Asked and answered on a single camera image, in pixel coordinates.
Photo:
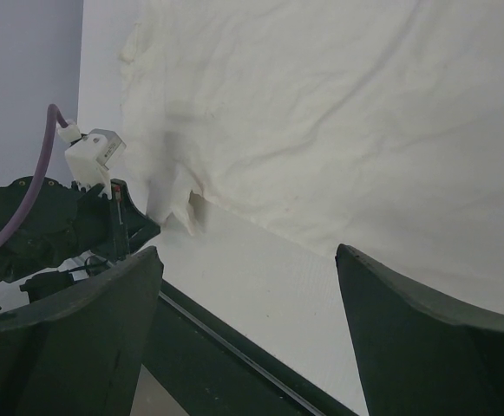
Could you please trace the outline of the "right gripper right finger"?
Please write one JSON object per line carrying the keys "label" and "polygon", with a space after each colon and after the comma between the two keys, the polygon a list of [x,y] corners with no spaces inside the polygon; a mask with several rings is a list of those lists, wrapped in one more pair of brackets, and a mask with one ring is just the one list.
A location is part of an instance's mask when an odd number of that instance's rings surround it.
{"label": "right gripper right finger", "polygon": [[371,415],[504,415],[504,315],[345,244],[338,281]]}

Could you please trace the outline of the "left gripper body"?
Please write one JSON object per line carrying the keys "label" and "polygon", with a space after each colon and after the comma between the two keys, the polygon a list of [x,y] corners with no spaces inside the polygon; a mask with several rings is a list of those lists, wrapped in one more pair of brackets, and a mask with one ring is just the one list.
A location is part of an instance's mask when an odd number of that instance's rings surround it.
{"label": "left gripper body", "polygon": [[71,183],[69,188],[75,197],[76,214],[70,223],[74,233],[73,257],[90,251],[100,257],[117,262],[124,259],[124,240],[120,223],[114,219],[114,201],[102,192],[103,185],[89,190]]}

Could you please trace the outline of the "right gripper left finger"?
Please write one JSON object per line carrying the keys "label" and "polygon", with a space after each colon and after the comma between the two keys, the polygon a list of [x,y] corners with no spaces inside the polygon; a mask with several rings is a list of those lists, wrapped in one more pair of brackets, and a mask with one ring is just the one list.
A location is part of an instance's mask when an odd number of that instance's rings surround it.
{"label": "right gripper left finger", "polygon": [[0,314],[0,415],[128,415],[164,266],[153,246]]}

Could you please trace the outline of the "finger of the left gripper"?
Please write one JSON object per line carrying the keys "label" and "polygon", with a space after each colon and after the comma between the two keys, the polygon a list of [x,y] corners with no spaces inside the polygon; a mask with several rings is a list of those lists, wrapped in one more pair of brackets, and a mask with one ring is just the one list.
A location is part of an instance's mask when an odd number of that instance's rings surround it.
{"label": "finger of the left gripper", "polygon": [[112,180],[112,221],[116,254],[134,254],[160,234],[160,226],[135,206],[120,179]]}

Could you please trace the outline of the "cream white t shirt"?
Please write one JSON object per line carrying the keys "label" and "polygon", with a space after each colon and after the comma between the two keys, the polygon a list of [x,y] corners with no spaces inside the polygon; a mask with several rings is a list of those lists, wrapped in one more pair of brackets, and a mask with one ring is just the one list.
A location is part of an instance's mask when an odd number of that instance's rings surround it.
{"label": "cream white t shirt", "polygon": [[196,193],[504,313],[504,1],[147,1],[121,75],[153,219]]}

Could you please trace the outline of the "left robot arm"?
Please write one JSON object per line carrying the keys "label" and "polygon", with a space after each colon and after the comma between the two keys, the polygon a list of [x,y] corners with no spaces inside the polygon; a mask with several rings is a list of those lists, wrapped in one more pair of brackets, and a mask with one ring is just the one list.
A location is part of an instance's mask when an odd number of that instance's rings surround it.
{"label": "left robot arm", "polygon": [[0,282],[87,252],[116,263],[160,234],[160,226],[136,208],[126,182],[115,179],[109,190],[111,198],[103,185],[84,190],[46,178],[27,217],[0,246]]}

